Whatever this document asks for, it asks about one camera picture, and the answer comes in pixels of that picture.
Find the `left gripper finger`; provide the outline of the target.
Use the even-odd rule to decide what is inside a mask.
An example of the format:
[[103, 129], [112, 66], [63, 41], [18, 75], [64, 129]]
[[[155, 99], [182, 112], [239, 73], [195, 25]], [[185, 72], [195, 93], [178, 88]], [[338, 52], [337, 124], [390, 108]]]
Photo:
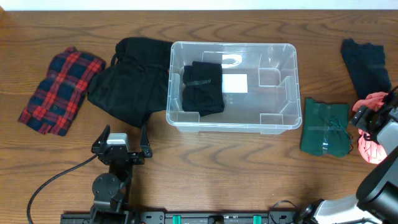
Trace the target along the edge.
[[110, 125], [106, 125], [103, 132], [97, 138], [97, 140], [92, 144], [92, 149], [101, 149], [103, 146], [106, 145], [106, 141], [108, 136], [110, 135]]
[[150, 143], [147, 138], [147, 128], [145, 124], [141, 128], [140, 147], [142, 149], [142, 152], [150, 152]]

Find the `pink printed t-shirt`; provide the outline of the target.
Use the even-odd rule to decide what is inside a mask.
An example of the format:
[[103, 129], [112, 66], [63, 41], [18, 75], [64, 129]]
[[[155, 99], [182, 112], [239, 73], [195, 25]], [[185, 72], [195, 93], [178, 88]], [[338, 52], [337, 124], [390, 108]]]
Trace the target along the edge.
[[[369, 94], [364, 100], [358, 100], [354, 106], [353, 111], [358, 112], [361, 106], [366, 106], [371, 110], [377, 111], [381, 108], [383, 98], [387, 95], [386, 92], [376, 92]], [[382, 145], [375, 143], [374, 141], [365, 140], [366, 132], [362, 129], [358, 129], [360, 137], [358, 139], [358, 151], [363, 159], [371, 164], [379, 164], [386, 157], [386, 150]]]

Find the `green taped garment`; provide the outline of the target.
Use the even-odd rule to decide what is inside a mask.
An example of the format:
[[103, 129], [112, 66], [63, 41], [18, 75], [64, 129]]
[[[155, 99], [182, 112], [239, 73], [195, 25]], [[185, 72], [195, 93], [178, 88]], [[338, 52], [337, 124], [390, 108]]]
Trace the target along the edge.
[[307, 98], [300, 150], [313, 156], [349, 154], [353, 142], [347, 132], [349, 109], [348, 104], [327, 104]]

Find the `black taped garment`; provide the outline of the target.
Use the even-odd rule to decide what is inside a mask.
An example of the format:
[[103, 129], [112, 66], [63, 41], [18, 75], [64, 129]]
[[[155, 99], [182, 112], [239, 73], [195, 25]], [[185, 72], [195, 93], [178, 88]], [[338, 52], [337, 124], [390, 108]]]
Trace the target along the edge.
[[200, 116], [222, 113], [222, 82], [221, 64], [194, 61], [184, 66], [182, 109]]

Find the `clear plastic storage bin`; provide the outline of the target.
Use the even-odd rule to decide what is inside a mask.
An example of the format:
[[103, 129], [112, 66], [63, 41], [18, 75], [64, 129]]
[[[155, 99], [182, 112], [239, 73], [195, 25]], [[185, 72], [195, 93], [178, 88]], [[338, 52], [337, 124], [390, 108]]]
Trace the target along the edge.
[[[218, 63], [223, 74], [247, 74], [247, 93], [223, 93], [224, 111], [182, 109], [184, 66]], [[171, 46], [167, 122], [181, 132], [281, 134], [301, 126], [297, 51], [288, 43], [178, 41]]]

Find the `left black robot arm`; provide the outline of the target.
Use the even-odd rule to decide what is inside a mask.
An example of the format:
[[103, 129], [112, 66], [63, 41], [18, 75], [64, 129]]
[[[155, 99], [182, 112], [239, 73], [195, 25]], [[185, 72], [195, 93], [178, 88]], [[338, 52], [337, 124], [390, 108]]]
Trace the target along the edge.
[[129, 150], [128, 135], [112, 133], [106, 126], [93, 143], [91, 151], [109, 167], [107, 173], [99, 175], [93, 182], [93, 206], [90, 223], [136, 224], [139, 213], [129, 206], [129, 192], [133, 178], [133, 167], [143, 165], [152, 157], [147, 138], [147, 128], [141, 128], [140, 152]]

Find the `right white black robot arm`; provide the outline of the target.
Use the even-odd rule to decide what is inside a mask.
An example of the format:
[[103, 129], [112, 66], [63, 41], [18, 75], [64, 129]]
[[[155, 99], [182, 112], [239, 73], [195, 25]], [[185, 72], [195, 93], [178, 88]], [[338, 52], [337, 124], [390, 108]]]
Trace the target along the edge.
[[377, 111], [361, 106], [350, 123], [366, 140], [383, 146], [387, 157], [362, 181], [355, 195], [319, 200], [296, 214], [294, 223], [397, 223], [397, 92]]

